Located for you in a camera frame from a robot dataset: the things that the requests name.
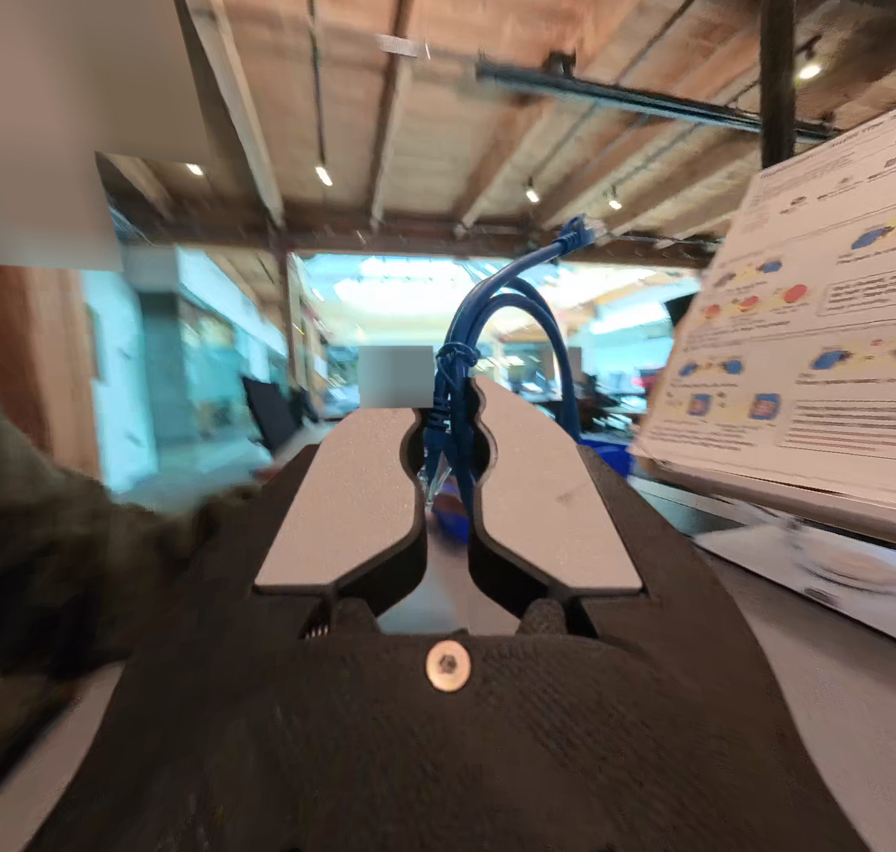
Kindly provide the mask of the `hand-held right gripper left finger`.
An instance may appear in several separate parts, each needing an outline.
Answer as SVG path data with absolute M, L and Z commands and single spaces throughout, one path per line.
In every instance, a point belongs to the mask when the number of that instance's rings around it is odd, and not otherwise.
M 253 589 L 382 615 L 427 571 L 421 414 L 361 409 L 316 447 Z

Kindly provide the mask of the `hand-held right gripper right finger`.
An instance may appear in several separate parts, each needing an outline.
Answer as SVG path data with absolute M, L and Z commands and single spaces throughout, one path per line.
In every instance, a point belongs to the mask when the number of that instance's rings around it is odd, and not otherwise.
M 626 599 L 644 580 L 623 541 L 586 450 L 534 406 L 493 380 L 469 380 L 472 497 L 469 574 L 521 618 L 552 599 Z

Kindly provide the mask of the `blue plastic bin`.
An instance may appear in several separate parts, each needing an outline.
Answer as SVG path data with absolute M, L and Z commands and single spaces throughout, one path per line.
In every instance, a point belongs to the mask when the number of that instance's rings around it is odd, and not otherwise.
M 629 477 L 633 456 L 626 444 L 589 438 L 583 438 L 581 444 L 594 451 L 620 477 Z M 442 491 L 435 496 L 431 511 L 435 525 L 450 541 L 464 545 L 469 543 L 469 516 L 454 477 L 448 478 Z

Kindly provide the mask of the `white stand base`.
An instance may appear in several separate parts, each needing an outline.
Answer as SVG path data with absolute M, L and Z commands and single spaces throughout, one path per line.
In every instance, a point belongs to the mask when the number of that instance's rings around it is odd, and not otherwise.
M 703 552 L 895 639 L 894 544 L 796 517 L 703 532 Z

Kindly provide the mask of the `ceiling track rail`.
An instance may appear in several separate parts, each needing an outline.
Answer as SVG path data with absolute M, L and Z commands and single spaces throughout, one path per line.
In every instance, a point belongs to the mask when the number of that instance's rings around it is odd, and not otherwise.
M 521 95 L 575 99 L 599 108 L 637 113 L 649 118 L 682 120 L 756 134 L 763 129 L 763 120 L 758 113 L 586 80 L 575 75 L 575 63 L 576 53 L 562 50 L 550 51 L 542 65 L 536 68 L 480 57 L 476 62 L 475 76 L 478 81 L 492 81 Z

